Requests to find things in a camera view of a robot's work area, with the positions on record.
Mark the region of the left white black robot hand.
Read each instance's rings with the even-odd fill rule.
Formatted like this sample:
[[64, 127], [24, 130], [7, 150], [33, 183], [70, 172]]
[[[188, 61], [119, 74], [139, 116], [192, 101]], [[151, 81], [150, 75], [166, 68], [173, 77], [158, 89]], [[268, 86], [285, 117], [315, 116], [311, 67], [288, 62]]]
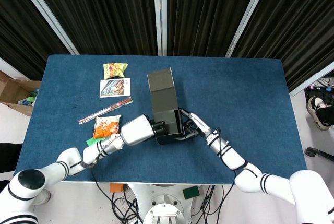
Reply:
[[165, 131], [165, 121], [155, 122], [146, 115], [127, 122], [121, 127], [120, 135], [124, 144], [134, 146], [148, 139], [157, 137]]

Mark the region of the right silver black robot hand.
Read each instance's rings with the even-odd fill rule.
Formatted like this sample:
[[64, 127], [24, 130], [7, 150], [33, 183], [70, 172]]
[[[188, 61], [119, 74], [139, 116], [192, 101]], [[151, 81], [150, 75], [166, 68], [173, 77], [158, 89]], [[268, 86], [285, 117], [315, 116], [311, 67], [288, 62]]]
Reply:
[[211, 143], [220, 138], [220, 130], [210, 128], [197, 114], [190, 113], [182, 108], [179, 108], [179, 112], [182, 117], [186, 118], [186, 121], [182, 123], [185, 135], [182, 140], [201, 136], [208, 143]]

